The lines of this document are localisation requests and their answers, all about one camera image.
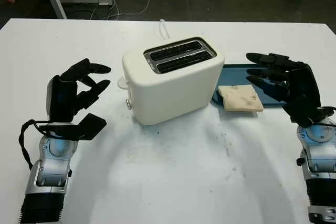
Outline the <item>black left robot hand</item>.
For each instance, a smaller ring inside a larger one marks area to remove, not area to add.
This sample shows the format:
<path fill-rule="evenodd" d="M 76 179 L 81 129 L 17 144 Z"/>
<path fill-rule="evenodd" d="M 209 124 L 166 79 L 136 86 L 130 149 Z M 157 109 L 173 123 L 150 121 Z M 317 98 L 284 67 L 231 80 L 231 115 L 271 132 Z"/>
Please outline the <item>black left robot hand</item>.
<path fill-rule="evenodd" d="M 109 72 L 110 67 L 91 63 L 85 58 L 61 75 L 55 75 L 47 85 L 46 111 L 49 121 L 71 122 L 78 111 L 94 104 L 110 80 L 95 82 L 89 75 Z"/>

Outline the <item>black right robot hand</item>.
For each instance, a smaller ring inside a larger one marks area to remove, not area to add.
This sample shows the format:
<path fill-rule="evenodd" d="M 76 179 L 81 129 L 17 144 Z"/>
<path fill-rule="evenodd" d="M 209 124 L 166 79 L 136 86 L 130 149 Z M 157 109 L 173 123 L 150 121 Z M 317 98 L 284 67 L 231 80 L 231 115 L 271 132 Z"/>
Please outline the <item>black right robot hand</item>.
<path fill-rule="evenodd" d="M 317 82 L 308 64 L 273 53 L 249 52 L 246 58 L 262 66 L 261 69 L 247 69 L 246 79 L 262 89 L 264 94 L 285 103 L 304 96 L 314 106 L 321 106 Z"/>

